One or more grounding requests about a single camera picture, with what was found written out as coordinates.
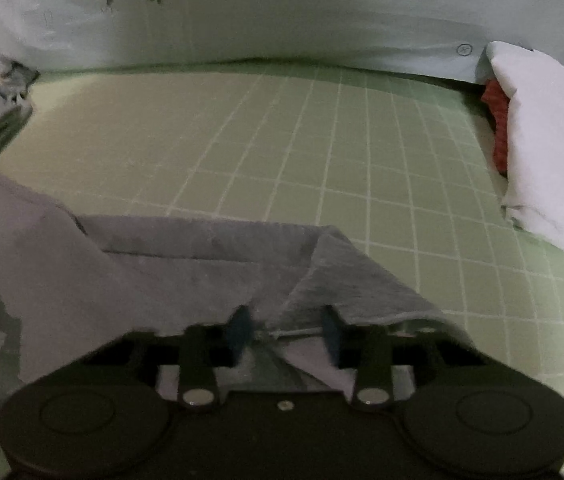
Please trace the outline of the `grey sweatpants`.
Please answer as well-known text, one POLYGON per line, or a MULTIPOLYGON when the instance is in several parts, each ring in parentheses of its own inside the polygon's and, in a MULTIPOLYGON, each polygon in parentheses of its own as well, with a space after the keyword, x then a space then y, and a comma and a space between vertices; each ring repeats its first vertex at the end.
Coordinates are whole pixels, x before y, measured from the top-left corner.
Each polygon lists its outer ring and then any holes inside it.
POLYGON ((0 174, 0 398, 130 330, 177 335, 246 306, 254 345, 225 386, 350 390, 319 338, 352 324, 467 335, 333 226, 78 216, 0 174))

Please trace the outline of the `white folded garment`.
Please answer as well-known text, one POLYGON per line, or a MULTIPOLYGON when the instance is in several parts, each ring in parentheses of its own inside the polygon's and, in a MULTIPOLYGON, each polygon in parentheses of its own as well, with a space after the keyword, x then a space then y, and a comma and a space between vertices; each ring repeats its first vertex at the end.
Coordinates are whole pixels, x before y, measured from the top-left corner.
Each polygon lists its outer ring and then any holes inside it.
POLYGON ((510 99, 505 217, 564 251, 564 66, 502 41, 487 57, 510 99))

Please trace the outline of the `red garment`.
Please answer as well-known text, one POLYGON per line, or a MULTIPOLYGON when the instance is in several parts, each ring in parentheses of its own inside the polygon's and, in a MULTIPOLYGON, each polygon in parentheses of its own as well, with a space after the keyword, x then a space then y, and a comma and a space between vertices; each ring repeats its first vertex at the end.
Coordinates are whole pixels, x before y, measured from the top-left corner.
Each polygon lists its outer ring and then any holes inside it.
POLYGON ((488 79, 480 99, 487 106, 489 122, 494 134, 492 159, 498 174, 507 177, 508 169, 508 107, 510 98, 506 96, 496 79, 488 79))

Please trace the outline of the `blue denim jeans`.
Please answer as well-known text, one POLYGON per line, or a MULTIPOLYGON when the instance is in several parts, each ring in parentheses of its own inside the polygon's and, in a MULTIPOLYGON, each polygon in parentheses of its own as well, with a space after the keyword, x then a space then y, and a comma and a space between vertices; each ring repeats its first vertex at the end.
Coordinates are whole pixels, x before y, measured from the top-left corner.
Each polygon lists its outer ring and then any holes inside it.
POLYGON ((0 60, 0 154, 32 116, 29 90, 40 73, 13 60, 0 60))

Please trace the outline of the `light blue carrot print sheet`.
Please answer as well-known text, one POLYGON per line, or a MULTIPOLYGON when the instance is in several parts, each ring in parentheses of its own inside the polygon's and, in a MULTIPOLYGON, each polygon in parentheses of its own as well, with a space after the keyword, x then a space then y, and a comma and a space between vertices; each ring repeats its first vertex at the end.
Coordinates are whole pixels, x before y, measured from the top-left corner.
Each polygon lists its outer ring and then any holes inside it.
POLYGON ((477 82, 492 41, 564 64, 564 0, 0 0, 0 53, 55 72, 302 58, 477 82))

